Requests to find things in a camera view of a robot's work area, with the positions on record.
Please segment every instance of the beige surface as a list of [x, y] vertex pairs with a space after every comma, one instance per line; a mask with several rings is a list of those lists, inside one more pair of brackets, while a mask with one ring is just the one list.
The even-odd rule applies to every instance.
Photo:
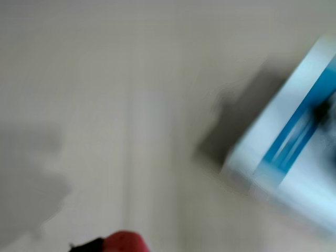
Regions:
[[2, 1], [0, 249], [67, 251], [131, 228], [153, 251], [332, 251], [190, 156], [217, 93], [235, 99], [269, 56], [291, 69], [335, 30], [334, 10]]

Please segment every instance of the red object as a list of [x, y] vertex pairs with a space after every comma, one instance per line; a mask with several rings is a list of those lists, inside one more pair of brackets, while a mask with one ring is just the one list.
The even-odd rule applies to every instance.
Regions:
[[150, 252], [141, 235], [119, 231], [104, 239], [103, 252]]

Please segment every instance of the blue stripe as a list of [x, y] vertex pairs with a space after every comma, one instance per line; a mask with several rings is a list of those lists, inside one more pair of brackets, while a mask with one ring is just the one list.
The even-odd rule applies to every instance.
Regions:
[[326, 69], [322, 72], [321, 76], [309, 90], [306, 97], [303, 99], [299, 107], [296, 109], [292, 117], [284, 126], [283, 130], [279, 133], [274, 143], [271, 145], [269, 150], [266, 152], [265, 156], [261, 160], [260, 164], [254, 171], [254, 175], [263, 174], [263, 169], [261, 164], [269, 164], [273, 169], [277, 169], [283, 173], [283, 177], [279, 181], [284, 179], [292, 165], [294, 164], [296, 158], [299, 156], [302, 149], [308, 143], [309, 139], [314, 134], [317, 129], [317, 125], [308, 120], [305, 127], [302, 127], [299, 134], [294, 134], [285, 146], [282, 148], [278, 156], [276, 153], [279, 152], [280, 147], [283, 145], [284, 141], [290, 134], [303, 115], [311, 108], [319, 105], [322, 101], [328, 98], [336, 90], [336, 72], [333, 70], [332, 66], [336, 64], [336, 56], [330, 61]]

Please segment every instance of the black object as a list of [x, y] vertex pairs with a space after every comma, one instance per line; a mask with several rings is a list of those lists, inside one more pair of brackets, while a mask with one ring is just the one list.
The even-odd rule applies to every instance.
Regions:
[[89, 243], [77, 247], [71, 245], [71, 250], [69, 252], [102, 252], [103, 242], [103, 238], [97, 238]]

